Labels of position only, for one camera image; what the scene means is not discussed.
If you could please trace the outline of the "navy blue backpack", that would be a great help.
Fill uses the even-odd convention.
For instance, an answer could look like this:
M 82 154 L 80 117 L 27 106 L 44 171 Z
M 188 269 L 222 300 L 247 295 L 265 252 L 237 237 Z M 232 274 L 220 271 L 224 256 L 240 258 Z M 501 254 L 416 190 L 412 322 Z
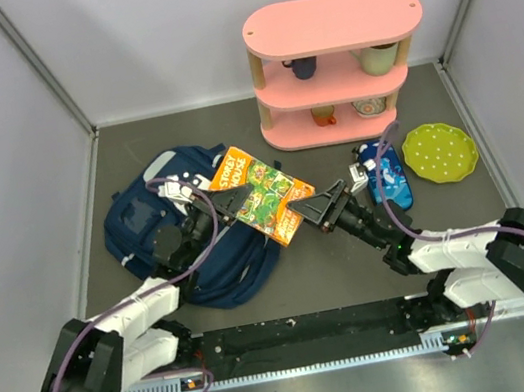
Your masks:
M 158 154 L 125 190 L 115 192 L 104 221 L 105 247 L 121 265 L 144 280 L 156 270 L 153 239 L 160 228 L 179 226 L 184 206 L 146 189 L 154 178 L 176 176 L 205 188 L 225 146 L 177 146 Z M 197 306 L 231 309 L 249 301 L 268 281 L 280 258 L 280 245 L 244 223 L 218 225 L 218 239 L 197 269 L 186 301 Z

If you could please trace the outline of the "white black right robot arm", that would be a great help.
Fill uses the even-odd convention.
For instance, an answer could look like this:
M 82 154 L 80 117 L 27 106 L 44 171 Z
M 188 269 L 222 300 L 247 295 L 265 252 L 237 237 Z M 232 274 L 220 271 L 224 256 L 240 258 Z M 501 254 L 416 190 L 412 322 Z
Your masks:
M 500 219 L 480 227 L 414 230 L 393 201 L 362 206 L 338 181 L 288 208 L 323 232 L 339 228 L 382 251 L 384 263 L 398 274 L 431 275 L 426 300 L 440 320 L 453 321 L 476 304 L 524 299 L 521 207 L 508 208 Z

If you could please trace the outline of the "orange Treehouse book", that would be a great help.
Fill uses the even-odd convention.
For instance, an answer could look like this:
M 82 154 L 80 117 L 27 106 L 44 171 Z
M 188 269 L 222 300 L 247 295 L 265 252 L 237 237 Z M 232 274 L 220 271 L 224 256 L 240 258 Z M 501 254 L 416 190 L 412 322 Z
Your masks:
M 261 162 L 242 149 L 229 147 L 209 190 L 224 191 L 247 184 L 252 190 L 238 210 L 237 220 L 287 247 L 303 220 L 287 205 L 314 196 L 316 188 Z

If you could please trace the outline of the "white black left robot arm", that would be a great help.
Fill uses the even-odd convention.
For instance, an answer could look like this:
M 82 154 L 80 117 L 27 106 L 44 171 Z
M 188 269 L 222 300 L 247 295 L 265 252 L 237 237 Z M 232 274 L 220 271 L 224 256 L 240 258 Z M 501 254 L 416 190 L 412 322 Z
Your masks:
M 131 243 L 109 235 L 110 247 L 133 255 L 142 284 L 107 312 L 64 324 L 41 392 L 123 392 L 165 365 L 188 367 L 194 344 L 167 315 L 188 303 L 238 307 L 277 263 L 277 245 L 239 219 L 252 189 L 198 194 L 184 214 L 160 213 Z

